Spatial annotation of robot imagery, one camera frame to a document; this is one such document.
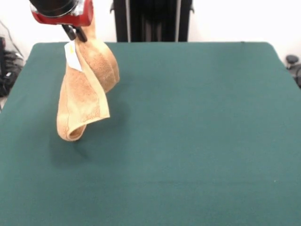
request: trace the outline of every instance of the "towel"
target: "towel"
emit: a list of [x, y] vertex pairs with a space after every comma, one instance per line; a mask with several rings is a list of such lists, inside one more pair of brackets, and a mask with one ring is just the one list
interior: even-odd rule
[[78, 65], [71, 65], [67, 58], [58, 103], [57, 132], [66, 141], [79, 140], [88, 124], [110, 117], [106, 93], [119, 82], [115, 56], [96, 38], [95, 19], [82, 29], [88, 41], [73, 42], [75, 50], [70, 51]]

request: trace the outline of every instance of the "red robot arm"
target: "red robot arm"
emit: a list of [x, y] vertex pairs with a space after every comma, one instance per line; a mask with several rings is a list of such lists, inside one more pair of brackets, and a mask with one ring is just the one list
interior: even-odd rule
[[89, 26], [93, 19], [92, 0], [30, 0], [32, 15], [41, 24], [60, 24], [68, 37], [87, 41], [82, 26]]

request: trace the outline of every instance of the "white wall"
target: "white wall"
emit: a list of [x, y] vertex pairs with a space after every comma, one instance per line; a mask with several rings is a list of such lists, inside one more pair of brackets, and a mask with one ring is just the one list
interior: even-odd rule
[[[97, 33], [104, 41], [115, 42], [111, 3], [112, 0], [94, 0]], [[194, 0], [194, 8], [189, 41], [267, 41], [281, 60], [287, 54], [301, 58], [299, 0]], [[60, 26], [39, 24], [33, 19], [29, 0], [0, 0], [0, 20], [10, 28], [25, 56], [37, 42], [68, 41]]]

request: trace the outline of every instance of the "green felt surface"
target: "green felt surface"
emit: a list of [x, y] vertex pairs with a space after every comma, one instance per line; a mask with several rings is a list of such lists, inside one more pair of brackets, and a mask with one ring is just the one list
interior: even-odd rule
[[299, 226], [301, 95], [266, 43], [115, 43], [111, 118], [56, 133], [63, 43], [0, 114], [1, 226]]

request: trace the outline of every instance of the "white label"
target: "white label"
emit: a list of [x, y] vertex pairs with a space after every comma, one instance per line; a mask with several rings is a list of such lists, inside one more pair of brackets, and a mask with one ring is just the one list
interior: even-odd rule
[[65, 45], [65, 53], [67, 64], [69, 65], [69, 67], [82, 72], [83, 70], [81, 69], [79, 58], [76, 54], [74, 41], [70, 41]]

